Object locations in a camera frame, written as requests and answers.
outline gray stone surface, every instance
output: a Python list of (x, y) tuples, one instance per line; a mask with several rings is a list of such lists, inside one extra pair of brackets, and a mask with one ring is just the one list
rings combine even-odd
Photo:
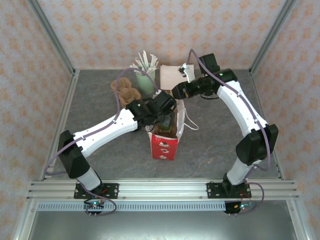
[[(110, 83), (120, 72), (80, 71), (66, 130), (74, 133), (88, 129), (116, 113), (116, 100)], [(235, 70), (234, 73), (247, 98), (260, 112), (249, 72)], [(138, 89), (135, 74), (129, 72), (125, 76)], [(159, 85), (159, 72), (156, 81)], [(174, 161), (152, 159), (149, 137), (147, 133), (138, 131), (126, 133), (105, 144), (87, 158), (88, 162), (101, 178), (222, 178), (233, 166), (237, 158), (236, 145), (243, 138), (235, 118), (220, 99), (204, 100), (196, 96), (185, 99), (184, 103), (199, 130), (184, 129)], [(61, 162), (57, 160), (55, 171), (62, 169)], [(277, 178), (274, 159), (268, 172), (256, 170), (251, 176)]]

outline robotic arm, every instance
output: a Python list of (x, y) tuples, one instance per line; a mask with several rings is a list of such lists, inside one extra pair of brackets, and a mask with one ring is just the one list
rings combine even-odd
[[(58, 149), (62, 149), (74, 139), (82, 138), (59, 155), (69, 178), (77, 179), (87, 190), (100, 195), (104, 185), (97, 173), (90, 167), (86, 157), (122, 134), (139, 130), (145, 126), (165, 124), (167, 116), (173, 113), (176, 106), (174, 98), (167, 92), (161, 91), (155, 98), (132, 101), (120, 111), (117, 120), (114, 120), (113, 116), (73, 135), (68, 130), (61, 133)], [(108, 128), (99, 131), (111, 122), (113, 124)]]
[(213, 75), (242, 95), (255, 116), (255, 118), (253, 118), (252, 113), (245, 102), (239, 98), (238, 94), (209, 76), (201, 65), (199, 65), (200, 70), (204, 76), (197, 80), (190, 81), (190, 79), (195, 79), (195, 77), (193, 73), (190, 73), (186, 63), (179, 69), (182, 75), (187, 77), (188, 81), (179, 83), (172, 89), (172, 95), (175, 99), (192, 98), (199, 94), (207, 93), (210, 95), (215, 93), (224, 101), (240, 126), (243, 139), (236, 146), (237, 159), (232, 169), (224, 175), (222, 182), (226, 195), (231, 198), (239, 195), (239, 188), (244, 187), (244, 179), (247, 177), (251, 168), (258, 165), (267, 157), (267, 147), (261, 126), (267, 135), (270, 153), (274, 150), (279, 130), (275, 124), (268, 125), (257, 113), (243, 93), (240, 83), (233, 71), (230, 69), (220, 70), (213, 53), (200, 57), (200, 60)]

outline aluminum frame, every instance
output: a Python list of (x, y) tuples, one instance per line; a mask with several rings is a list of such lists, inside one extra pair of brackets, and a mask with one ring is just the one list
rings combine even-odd
[[(50, 147), (50, 150), (49, 150), (49, 152), (47, 154), (46, 162), (43, 165), (41, 173), (40, 173), (40, 177), (39, 177), (40, 181), (42, 181), (45, 178), (48, 179), (48, 178), (52, 177), (52, 176), (48, 176), (48, 175), (44, 174), (45, 167), (46, 167), (46, 164), (49, 161), (49, 159), (51, 159), (52, 156), (57, 152), (58, 143), (59, 143), (59, 137), (60, 137), (60, 134), (64, 131), (65, 126), (66, 126), (68, 113), (69, 113), (69, 110), (70, 110), (72, 98), (73, 98), (75, 90), (76, 90), (76, 85), (77, 85), (77, 82), (78, 82), (79, 74), (80, 74), (80, 70), (76, 69), (75, 72), (71, 75), (70, 83), (69, 83), (69, 86), (68, 86), (68, 90), (67, 90), (67, 92), (65, 94), (63, 105), (62, 105), (62, 108), (61, 108), (61, 111), (60, 111), (60, 117), (59, 117), (59, 120), (58, 120), (56, 128), (55, 128), (55, 132), (54, 132), (54, 136), (53, 136), (53, 139), (52, 139), (51, 147)], [(52, 172), (54, 170), (55, 163), (56, 163), (56, 159), (49, 166), (48, 172)]]
[[(115, 202), (201, 202), (209, 203), (216, 201), (239, 200), (238, 198), (208, 199), (208, 182), (220, 183), (221, 179), (209, 178), (119, 178), (103, 179), (104, 183), (119, 183), (118, 199)], [(298, 240), (312, 240), (310, 232), (306, 228), (305, 221), (301, 218), (301, 212), (297, 205), (300, 203), (300, 192), (297, 190), (296, 182), (293, 180), (271, 179), (249, 179), (248, 182), (260, 183), (265, 191), (265, 201), (286, 200), (293, 227)], [(37, 212), (38, 204), (48, 201), (55, 203), (82, 202), (74, 199), (76, 180), (72, 179), (46, 179), (34, 181), (27, 195), (27, 206), (22, 216), (15, 240), (27, 240), (30, 236), (33, 221)], [(253, 201), (260, 201), (262, 192), (256, 185), (251, 185)]]
[(48, 21), (44, 11), (41, 8), (41, 5), (39, 4), (38, 0), (27, 0), (30, 7), (32, 8), (34, 14), (38, 18), (43, 30), (49, 37), (51, 43), (53, 44), (55, 50), (57, 51), (58, 55), (60, 56), (65, 68), (68, 70), (70, 74), (73, 74), (75, 69), (72, 66), (72, 63), (65, 52), (64, 48), (62, 47), (62, 44), (60, 43), (57, 35), (55, 34), (55, 31), (53, 27), (51, 26), (50, 22)]
[[(263, 119), (266, 119), (266, 115), (264, 113), (264, 109), (262, 107), (262, 104), (261, 104), (261, 101), (260, 101), (260, 98), (259, 98), (259, 95), (258, 95), (258, 90), (257, 90), (257, 87), (256, 87), (256, 83), (255, 83), (254, 78), (253, 78), (252, 75), (251, 75), (251, 83), (253, 85), (255, 97), (256, 97), (256, 100), (258, 102), (258, 106), (259, 106), (259, 110), (260, 110), (261, 116), (262, 116)], [(284, 179), (285, 178), (284, 177), (284, 170), (283, 170), (281, 162), (278, 160), (277, 151), (274, 149), (272, 154), (273, 154), (273, 158), (274, 158), (276, 167), (278, 169), (279, 177), (281, 179)]]
[[(104, 183), (118, 183), (119, 201), (232, 201), (239, 198), (209, 199), (207, 183), (221, 183), (222, 179), (209, 178), (113, 178), (103, 179)], [(27, 201), (83, 201), (73, 199), (76, 180), (46, 179), (31, 183)], [(281, 179), (249, 179), (248, 182), (260, 183), (267, 200), (299, 199), (295, 181)], [(262, 191), (254, 184), (250, 185), (252, 200), (260, 201)]]
[[(87, 207), (82, 201), (40, 201), (38, 212), (83, 212)], [(105, 201), (104, 209), (91, 207), (88, 212), (100, 210), (109, 212), (115, 206)], [(118, 201), (117, 212), (213, 212), (225, 211), (224, 201)]]
[(290, 15), (291, 10), (294, 7), (296, 2), (297, 2), (297, 0), (287, 0), (284, 3), (283, 8), (281, 9), (279, 16), (275, 20), (270, 32), (266, 36), (258, 54), (256, 55), (251, 67), (249, 68), (249, 72), (250, 72), (251, 76), (253, 76), (255, 74), (255, 72), (257, 72), (257, 70), (259, 69), (260, 64), (262, 63), (265, 56), (267, 55), (272, 43), (274, 42), (274, 40), (277, 37), (280, 29), (282, 28), (282, 26), (285, 24), (286, 20), (288, 19), (288, 16)]

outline patterned wallpaper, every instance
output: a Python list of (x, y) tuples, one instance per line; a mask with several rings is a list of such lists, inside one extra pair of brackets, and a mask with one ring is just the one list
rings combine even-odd
[(314, 236), (320, 236), (319, 70), (320, 2), (300, 0), (254, 79), (267, 120), (279, 127), (275, 150), (285, 176), (298, 180)]
[(190, 48), (248, 69), (285, 0), (40, 0), (75, 68), (128, 67), (146, 50), (182, 64)]
[(0, 1), (0, 239), (40, 176), (70, 75), (26, 0)]

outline bag handle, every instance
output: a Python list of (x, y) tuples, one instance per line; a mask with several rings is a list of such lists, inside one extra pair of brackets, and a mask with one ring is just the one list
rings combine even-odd
[(193, 125), (196, 126), (196, 128), (193, 128), (193, 127), (189, 126), (189, 125), (186, 124), (186, 123), (183, 123), (183, 125), (185, 125), (186, 127), (190, 128), (191, 130), (194, 130), (194, 131), (199, 130), (199, 126), (198, 126), (197, 124), (195, 124), (195, 123), (190, 119), (190, 117), (188, 116), (187, 109), (184, 108), (184, 109), (180, 110), (179, 113), (182, 112), (182, 111), (185, 112), (186, 117), (189, 119), (189, 121), (190, 121)]

